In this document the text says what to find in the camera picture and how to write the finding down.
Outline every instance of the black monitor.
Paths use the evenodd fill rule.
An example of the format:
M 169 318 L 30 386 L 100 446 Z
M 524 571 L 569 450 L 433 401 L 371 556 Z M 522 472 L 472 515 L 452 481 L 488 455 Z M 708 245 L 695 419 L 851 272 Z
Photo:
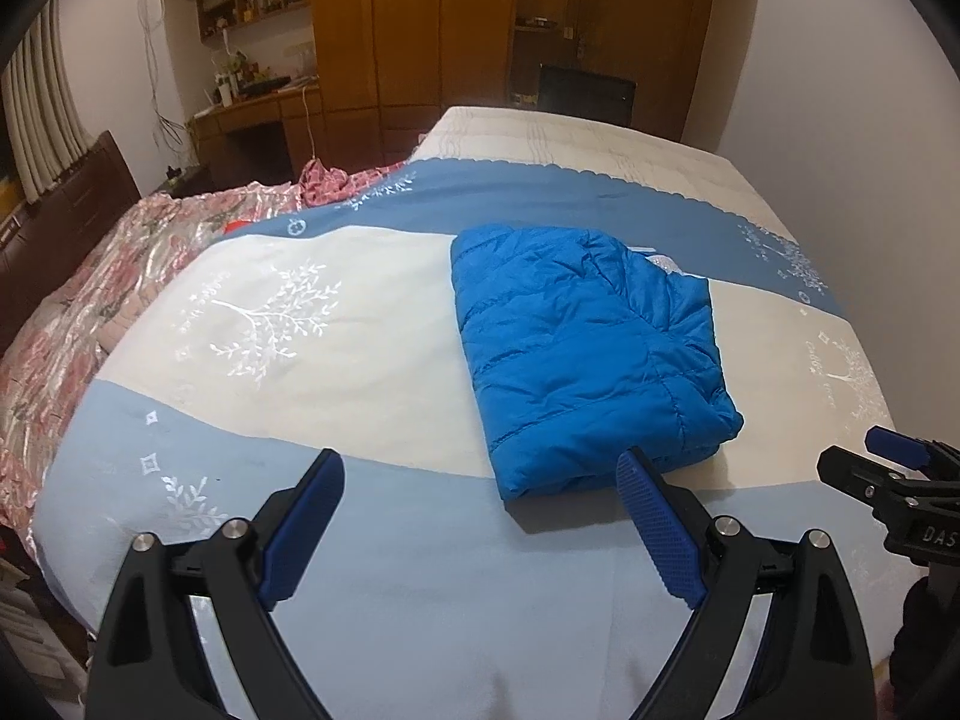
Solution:
M 635 81 L 541 65 L 536 109 L 630 127 L 636 91 Z

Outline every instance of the headboard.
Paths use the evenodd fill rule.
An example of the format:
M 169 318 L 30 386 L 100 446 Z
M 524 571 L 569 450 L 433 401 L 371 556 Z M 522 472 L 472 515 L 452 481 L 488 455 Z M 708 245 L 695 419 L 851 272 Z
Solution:
M 104 132 L 69 177 L 0 227 L 0 354 L 139 198 L 117 144 Z

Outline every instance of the pink cloth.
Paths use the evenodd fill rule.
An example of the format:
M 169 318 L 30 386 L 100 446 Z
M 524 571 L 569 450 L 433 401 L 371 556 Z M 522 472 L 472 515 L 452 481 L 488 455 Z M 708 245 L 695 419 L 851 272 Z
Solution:
M 307 167 L 302 188 L 254 183 L 188 199 L 142 199 L 20 329 L 0 360 L 0 522 L 28 549 L 37 493 L 86 386 L 163 287 L 228 223 L 348 199 L 396 166 L 357 175 L 319 162 Z
M 301 186 L 304 192 L 304 205 L 316 208 L 331 202 L 346 200 L 354 194 L 360 194 L 364 189 L 373 186 L 389 172 L 393 172 L 403 165 L 397 162 L 387 167 L 372 167 L 371 170 L 347 175 L 339 167 L 324 167 L 319 159 L 311 159 L 301 172 Z

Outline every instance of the blue rubber grip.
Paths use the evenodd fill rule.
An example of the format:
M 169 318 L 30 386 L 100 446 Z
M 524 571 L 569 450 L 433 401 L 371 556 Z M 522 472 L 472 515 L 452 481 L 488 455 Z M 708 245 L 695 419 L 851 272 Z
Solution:
M 867 430 L 863 443 L 868 452 L 894 461 L 906 469 L 919 470 L 930 462 L 930 453 L 923 442 L 881 428 L 880 425 Z
M 331 452 L 263 551 L 258 597 L 270 610 L 296 590 L 344 494 L 344 461 Z
M 683 598 L 692 610 L 699 607 L 707 595 L 700 551 L 632 452 L 624 452 L 617 461 L 616 489 L 667 592 Z

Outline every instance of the curtain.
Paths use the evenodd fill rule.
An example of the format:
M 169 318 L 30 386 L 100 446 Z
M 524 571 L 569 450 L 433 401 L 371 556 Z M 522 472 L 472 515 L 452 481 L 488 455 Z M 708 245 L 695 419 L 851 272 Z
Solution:
M 2 77 L 13 159 L 28 202 L 35 202 L 93 146 L 80 124 L 64 69 L 59 0 L 50 0 Z

